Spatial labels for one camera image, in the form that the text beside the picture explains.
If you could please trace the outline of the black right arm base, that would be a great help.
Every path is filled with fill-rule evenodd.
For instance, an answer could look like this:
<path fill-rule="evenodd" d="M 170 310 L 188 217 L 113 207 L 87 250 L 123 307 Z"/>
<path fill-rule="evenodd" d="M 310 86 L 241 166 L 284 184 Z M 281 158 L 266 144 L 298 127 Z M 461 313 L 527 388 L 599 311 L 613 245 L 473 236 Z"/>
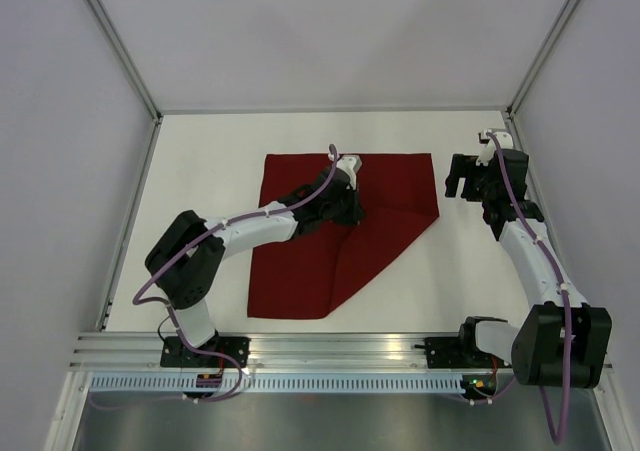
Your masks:
<path fill-rule="evenodd" d="M 422 349 L 429 369 L 493 369 L 509 368 L 503 360 L 473 349 L 454 336 L 426 337 L 416 349 Z"/>

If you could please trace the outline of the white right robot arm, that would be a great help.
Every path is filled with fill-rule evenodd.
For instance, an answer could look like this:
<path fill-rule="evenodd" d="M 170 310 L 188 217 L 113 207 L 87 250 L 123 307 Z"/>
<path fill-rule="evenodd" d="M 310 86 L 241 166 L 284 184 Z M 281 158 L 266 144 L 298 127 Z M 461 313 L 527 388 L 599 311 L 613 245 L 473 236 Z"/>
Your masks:
<path fill-rule="evenodd" d="M 479 202 L 483 219 L 509 256 L 531 307 L 520 327 L 500 318 L 470 316 L 461 325 L 456 352 L 478 366 L 491 355 L 513 367 L 522 385 L 593 388 L 605 361 L 612 319 L 592 307 L 570 282 L 548 238 L 538 205 L 526 198 L 528 156 L 495 153 L 486 164 L 456 154 L 445 195 Z"/>

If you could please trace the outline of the red cloth napkin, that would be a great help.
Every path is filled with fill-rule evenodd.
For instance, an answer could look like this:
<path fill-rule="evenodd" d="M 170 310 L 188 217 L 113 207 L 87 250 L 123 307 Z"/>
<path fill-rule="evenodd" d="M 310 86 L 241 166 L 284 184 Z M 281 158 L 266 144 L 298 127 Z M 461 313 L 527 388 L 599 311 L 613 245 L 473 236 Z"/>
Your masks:
<path fill-rule="evenodd" d="M 255 248 L 249 317 L 327 317 L 438 219 L 431 154 L 364 154 L 361 159 L 363 219 L 354 227 L 325 223 L 305 237 Z"/>

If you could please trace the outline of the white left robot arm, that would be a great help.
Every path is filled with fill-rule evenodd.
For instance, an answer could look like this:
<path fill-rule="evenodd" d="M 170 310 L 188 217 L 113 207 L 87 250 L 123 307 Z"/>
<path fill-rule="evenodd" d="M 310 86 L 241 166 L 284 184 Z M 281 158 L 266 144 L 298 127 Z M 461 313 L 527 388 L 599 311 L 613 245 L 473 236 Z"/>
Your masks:
<path fill-rule="evenodd" d="M 360 167 L 357 155 L 346 155 L 312 184 L 249 213 L 214 220 L 192 210 L 180 213 L 146 257 L 150 279 L 133 303 L 144 303 L 144 293 L 157 286 L 184 342 L 184 356 L 195 366 L 209 366 L 217 358 L 218 343 L 205 297 L 221 263 L 262 245 L 309 235 L 326 222 L 358 225 L 364 217 L 357 182 Z"/>

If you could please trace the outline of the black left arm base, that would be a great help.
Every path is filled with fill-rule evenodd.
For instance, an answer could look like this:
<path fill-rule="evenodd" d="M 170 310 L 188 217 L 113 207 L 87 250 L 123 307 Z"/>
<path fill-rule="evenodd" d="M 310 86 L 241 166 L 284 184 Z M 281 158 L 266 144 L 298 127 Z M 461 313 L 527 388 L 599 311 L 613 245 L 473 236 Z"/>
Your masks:
<path fill-rule="evenodd" d="M 227 357 L 241 368 L 247 366 L 250 339 L 245 336 L 218 336 L 206 343 L 200 352 L 191 351 L 177 337 L 164 339 L 161 368 L 233 368 Z"/>

